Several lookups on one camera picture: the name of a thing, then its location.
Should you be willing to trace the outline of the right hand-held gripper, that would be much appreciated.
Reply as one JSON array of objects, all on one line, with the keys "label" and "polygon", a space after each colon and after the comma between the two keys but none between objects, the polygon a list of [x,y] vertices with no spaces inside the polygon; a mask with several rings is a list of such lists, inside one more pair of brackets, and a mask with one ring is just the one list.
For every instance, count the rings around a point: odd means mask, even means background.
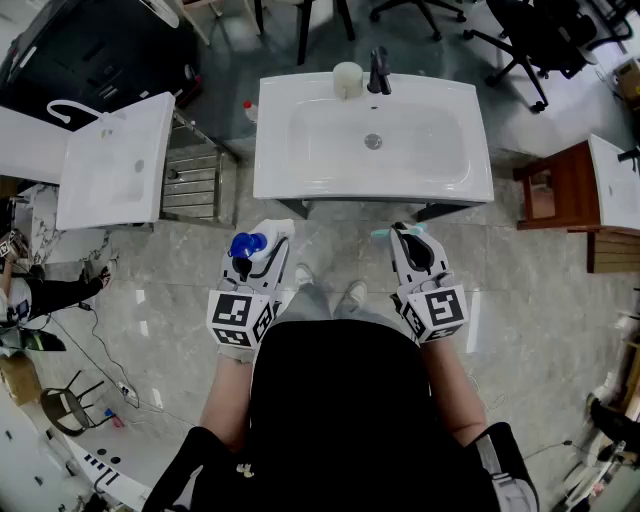
[{"label": "right hand-held gripper", "polygon": [[[464,289],[447,270],[442,245],[424,231],[394,223],[390,232],[395,270],[401,286],[391,295],[416,344],[453,335],[468,322]],[[432,276],[420,282],[422,275]]]}]

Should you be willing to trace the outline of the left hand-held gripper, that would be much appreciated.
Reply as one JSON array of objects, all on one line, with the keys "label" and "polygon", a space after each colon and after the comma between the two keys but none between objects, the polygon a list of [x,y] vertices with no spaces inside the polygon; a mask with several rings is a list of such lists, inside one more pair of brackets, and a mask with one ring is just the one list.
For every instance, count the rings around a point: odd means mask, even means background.
[{"label": "left hand-held gripper", "polygon": [[224,255],[223,277],[209,291],[206,315],[206,327],[219,346],[259,348],[276,318],[288,255],[288,237],[259,262]]}]

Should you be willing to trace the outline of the blue cap spray bottle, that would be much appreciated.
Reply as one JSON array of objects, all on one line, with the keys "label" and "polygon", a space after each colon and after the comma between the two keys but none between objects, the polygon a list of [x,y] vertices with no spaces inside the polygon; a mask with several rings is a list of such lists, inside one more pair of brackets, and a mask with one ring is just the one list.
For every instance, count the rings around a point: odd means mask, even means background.
[{"label": "blue cap spray bottle", "polygon": [[295,233],[292,219],[265,219],[249,232],[240,232],[232,240],[228,255],[261,262],[270,257],[277,243]]}]

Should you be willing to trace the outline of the teal toothbrush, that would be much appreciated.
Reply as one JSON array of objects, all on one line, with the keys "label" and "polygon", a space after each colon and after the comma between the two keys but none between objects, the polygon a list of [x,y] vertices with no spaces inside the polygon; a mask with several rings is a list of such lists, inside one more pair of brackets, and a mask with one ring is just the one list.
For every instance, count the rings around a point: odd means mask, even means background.
[{"label": "teal toothbrush", "polygon": [[426,237],[425,226],[423,224],[406,224],[398,222],[390,228],[377,229],[371,232],[371,238],[376,240],[382,240],[383,238],[388,238],[389,240],[401,240],[406,237],[409,239],[416,238],[418,240],[424,240]]}]

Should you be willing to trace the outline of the person's left forearm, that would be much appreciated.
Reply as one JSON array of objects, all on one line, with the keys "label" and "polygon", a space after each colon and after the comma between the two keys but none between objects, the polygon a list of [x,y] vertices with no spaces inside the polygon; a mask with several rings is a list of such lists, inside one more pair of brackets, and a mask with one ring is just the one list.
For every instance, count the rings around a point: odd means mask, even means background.
[{"label": "person's left forearm", "polygon": [[244,447],[249,429],[253,360],[248,351],[218,349],[212,387],[199,422],[234,453]]}]

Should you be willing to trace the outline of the person's right forearm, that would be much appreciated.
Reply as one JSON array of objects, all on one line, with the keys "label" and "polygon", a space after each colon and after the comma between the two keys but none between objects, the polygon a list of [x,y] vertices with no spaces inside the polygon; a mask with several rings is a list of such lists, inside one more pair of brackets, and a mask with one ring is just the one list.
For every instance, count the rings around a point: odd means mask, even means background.
[{"label": "person's right forearm", "polygon": [[471,444],[487,428],[485,408],[447,339],[421,345],[432,395],[447,431],[462,445]]}]

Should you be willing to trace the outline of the person's grey trousers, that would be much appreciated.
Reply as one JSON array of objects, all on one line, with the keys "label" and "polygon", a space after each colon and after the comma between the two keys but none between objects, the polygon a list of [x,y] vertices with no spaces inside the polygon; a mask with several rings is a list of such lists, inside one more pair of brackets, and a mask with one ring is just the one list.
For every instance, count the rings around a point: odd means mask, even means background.
[{"label": "person's grey trousers", "polygon": [[355,303],[345,300],[344,295],[334,312],[331,312],[325,293],[315,284],[300,287],[274,324],[324,320],[364,321],[383,325],[402,333],[401,328],[392,320],[369,311],[365,304],[357,307]]}]

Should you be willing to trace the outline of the metal slatted rack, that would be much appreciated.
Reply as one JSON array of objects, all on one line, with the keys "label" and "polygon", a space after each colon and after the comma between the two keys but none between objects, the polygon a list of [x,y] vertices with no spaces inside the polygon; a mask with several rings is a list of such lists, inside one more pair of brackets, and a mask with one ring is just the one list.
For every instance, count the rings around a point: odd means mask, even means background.
[{"label": "metal slatted rack", "polygon": [[159,218],[233,230],[242,157],[176,108],[165,152]]}]

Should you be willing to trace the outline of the white sink basin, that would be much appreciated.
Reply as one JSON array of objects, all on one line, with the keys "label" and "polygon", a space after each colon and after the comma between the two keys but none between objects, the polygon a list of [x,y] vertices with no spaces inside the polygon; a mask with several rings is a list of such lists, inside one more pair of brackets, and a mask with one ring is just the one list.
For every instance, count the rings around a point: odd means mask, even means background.
[{"label": "white sink basin", "polygon": [[342,100],[329,72],[260,81],[257,199],[487,203],[493,180],[474,86],[393,74]]}]

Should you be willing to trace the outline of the person's black top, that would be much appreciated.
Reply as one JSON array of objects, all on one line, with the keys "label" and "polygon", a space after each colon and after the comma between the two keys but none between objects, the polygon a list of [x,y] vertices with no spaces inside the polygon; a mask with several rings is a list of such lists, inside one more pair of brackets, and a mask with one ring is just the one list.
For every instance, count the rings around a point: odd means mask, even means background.
[{"label": "person's black top", "polygon": [[538,512],[512,430],[462,446],[421,345],[356,320],[282,322],[253,363],[249,429],[192,428],[143,512]]}]

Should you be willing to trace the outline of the wooden cabinet with sink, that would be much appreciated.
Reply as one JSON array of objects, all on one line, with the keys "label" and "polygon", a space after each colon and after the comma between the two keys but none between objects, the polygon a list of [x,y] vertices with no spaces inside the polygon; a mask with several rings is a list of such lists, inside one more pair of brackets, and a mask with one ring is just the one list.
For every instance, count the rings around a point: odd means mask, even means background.
[{"label": "wooden cabinet with sink", "polygon": [[602,227],[594,164],[586,141],[513,170],[524,192],[517,229],[597,231]]}]

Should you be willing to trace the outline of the white sink with white faucet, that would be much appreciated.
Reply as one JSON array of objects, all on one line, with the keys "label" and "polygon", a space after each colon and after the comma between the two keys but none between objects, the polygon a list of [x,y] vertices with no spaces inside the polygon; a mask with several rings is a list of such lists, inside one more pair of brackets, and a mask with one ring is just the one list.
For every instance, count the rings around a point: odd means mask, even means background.
[{"label": "white sink with white faucet", "polygon": [[102,113],[70,134],[59,185],[57,229],[159,219],[174,106],[174,96],[164,92]]}]

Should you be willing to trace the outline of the black faucet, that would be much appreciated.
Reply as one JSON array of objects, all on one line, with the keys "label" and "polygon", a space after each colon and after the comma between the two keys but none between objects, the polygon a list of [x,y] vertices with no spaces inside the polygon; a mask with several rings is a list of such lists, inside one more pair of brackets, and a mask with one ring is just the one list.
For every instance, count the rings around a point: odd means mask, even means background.
[{"label": "black faucet", "polygon": [[390,95],[389,75],[388,51],[384,46],[377,46],[370,54],[370,74],[367,90],[372,94]]}]

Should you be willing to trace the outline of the wooden slatted cabinet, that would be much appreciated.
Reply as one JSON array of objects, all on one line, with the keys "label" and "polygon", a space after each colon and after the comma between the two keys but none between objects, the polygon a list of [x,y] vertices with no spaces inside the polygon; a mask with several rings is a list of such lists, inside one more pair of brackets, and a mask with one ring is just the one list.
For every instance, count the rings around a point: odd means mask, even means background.
[{"label": "wooden slatted cabinet", "polygon": [[589,231],[586,268],[590,274],[640,272],[640,232]]}]

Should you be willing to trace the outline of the white cup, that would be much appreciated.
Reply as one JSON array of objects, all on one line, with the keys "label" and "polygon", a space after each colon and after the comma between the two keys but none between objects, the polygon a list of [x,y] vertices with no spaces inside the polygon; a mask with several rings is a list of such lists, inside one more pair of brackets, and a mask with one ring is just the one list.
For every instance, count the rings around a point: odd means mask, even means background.
[{"label": "white cup", "polygon": [[363,69],[354,62],[341,62],[333,69],[333,88],[341,100],[363,94]]}]

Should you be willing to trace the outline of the white sink on wooden cabinet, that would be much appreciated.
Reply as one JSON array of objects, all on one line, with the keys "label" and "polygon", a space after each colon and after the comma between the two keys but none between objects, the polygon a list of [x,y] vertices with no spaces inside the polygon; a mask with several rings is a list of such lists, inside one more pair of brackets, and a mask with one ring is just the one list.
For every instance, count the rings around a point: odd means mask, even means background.
[{"label": "white sink on wooden cabinet", "polygon": [[593,134],[588,146],[601,225],[640,231],[640,156],[621,160],[624,150]]}]

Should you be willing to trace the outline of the marble patterned slab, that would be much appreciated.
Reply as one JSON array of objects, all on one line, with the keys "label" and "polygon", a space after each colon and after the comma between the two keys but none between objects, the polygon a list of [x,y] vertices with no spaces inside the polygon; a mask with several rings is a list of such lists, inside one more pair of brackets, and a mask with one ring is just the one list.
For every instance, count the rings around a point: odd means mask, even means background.
[{"label": "marble patterned slab", "polygon": [[15,227],[29,240],[32,262],[39,265],[106,261],[115,255],[105,229],[61,231],[56,228],[58,188],[36,184],[16,204]]}]

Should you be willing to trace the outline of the grey chair black legs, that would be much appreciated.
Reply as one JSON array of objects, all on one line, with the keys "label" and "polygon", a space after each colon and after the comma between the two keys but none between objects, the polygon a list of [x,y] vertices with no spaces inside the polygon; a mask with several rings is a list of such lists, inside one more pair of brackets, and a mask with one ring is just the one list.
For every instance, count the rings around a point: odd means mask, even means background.
[{"label": "grey chair black legs", "polygon": [[[257,23],[258,34],[264,31],[263,8],[266,0],[250,0],[253,3],[254,15]],[[310,30],[310,20],[313,4],[317,0],[275,0],[276,2],[294,6],[298,9],[298,48],[297,48],[297,65],[301,66],[306,60],[306,50],[308,36]],[[353,22],[347,5],[347,0],[331,0],[334,10],[339,14],[349,42],[356,39]]]}]

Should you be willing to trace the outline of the black round stool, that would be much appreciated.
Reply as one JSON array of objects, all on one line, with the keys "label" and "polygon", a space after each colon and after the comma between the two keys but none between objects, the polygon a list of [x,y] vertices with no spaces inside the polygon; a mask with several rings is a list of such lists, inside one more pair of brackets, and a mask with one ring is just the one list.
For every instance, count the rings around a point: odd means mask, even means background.
[{"label": "black round stool", "polygon": [[95,421],[88,413],[93,403],[84,403],[85,397],[104,385],[101,380],[86,390],[75,393],[73,385],[82,371],[76,372],[64,388],[45,388],[40,395],[40,405],[51,425],[68,437],[79,437],[86,431],[96,429],[117,417],[107,412],[101,420]]}]

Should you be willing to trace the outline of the white panel black marks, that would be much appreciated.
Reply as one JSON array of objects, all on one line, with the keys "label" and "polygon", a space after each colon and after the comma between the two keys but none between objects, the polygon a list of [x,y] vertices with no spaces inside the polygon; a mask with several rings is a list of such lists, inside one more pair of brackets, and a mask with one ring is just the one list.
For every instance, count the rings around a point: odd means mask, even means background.
[{"label": "white panel black marks", "polygon": [[91,429],[65,438],[94,489],[141,512],[176,446],[125,429]]}]

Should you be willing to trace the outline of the black mesh office chair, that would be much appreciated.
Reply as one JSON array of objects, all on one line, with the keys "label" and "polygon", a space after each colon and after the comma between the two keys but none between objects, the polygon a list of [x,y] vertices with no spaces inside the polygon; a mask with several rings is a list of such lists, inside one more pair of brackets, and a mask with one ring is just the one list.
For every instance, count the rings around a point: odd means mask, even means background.
[{"label": "black mesh office chair", "polygon": [[411,4],[418,8],[422,16],[426,19],[428,24],[431,26],[433,30],[432,38],[434,41],[438,42],[442,39],[442,33],[439,30],[437,23],[432,15],[431,10],[428,8],[428,5],[434,5],[436,7],[440,7],[442,9],[451,11],[455,14],[455,21],[458,23],[464,23],[467,21],[467,18],[464,14],[464,11],[458,7],[454,7],[443,0],[387,0],[383,4],[380,4],[374,7],[369,13],[369,20],[371,22],[378,22],[380,20],[380,15],[389,11],[393,8],[399,7],[401,5]]},{"label": "black mesh office chair", "polygon": [[570,79],[592,62],[591,43],[597,36],[593,19],[580,11],[577,0],[486,0],[502,27],[498,38],[476,29],[463,32],[467,41],[477,37],[512,57],[485,83],[496,86],[516,66],[521,66],[540,99],[530,106],[534,113],[549,105],[540,78],[551,71]]}]

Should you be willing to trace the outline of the light wooden chair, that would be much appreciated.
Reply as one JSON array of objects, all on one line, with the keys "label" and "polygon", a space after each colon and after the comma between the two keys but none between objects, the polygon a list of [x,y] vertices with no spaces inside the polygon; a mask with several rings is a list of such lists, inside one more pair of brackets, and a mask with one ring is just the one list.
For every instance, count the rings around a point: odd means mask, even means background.
[{"label": "light wooden chair", "polygon": [[210,45],[208,36],[204,33],[202,28],[198,25],[192,13],[197,9],[210,5],[212,0],[173,0],[174,4],[178,7],[182,16],[191,24],[196,34],[200,37],[206,46]]}]

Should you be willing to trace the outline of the white curved faucet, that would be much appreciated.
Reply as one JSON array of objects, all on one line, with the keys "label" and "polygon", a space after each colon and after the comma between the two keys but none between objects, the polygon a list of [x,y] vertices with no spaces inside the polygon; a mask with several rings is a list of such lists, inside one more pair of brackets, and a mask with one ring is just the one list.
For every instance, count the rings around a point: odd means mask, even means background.
[{"label": "white curved faucet", "polygon": [[87,107],[81,103],[75,102],[75,101],[71,101],[71,100],[64,100],[64,99],[59,99],[59,100],[53,100],[50,101],[47,106],[46,106],[46,111],[48,114],[50,114],[51,116],[59,119],[60,121],[62,121],[64,124],[69,124],[71,121],[71,116],[70,115],[65,115],[61,112],[59,112],[57,110],[58,107],[68,107],[68,108],[73,108],[79,111],[82,111],[86,114],[89,114],[91,116],[94,116],[95,118],[100,118],[102,116],[102,113]]}]

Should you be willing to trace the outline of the cardboard box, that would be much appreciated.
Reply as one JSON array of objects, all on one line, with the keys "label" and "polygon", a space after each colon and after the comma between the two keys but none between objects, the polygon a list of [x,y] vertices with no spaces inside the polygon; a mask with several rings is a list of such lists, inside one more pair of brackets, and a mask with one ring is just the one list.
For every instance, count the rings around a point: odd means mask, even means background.
[{"label": "cardboard box", "polygon": [[42,387],[33,362],[24,353],[0,356],[0,382],[17,406],[40,402]]}]

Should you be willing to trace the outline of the dark appliance cabinet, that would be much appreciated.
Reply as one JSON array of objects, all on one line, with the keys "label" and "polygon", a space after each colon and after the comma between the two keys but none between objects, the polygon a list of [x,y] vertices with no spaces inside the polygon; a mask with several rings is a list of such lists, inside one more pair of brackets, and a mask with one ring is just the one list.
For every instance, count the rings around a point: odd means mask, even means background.
[{"label": "dark appliance cabinet", "polygon": [[115,112],[160,93],[176,104],[201,84],[197,40],[169,0],[48,0],[0,51],[0,106],[62,126],[53,100]]}]

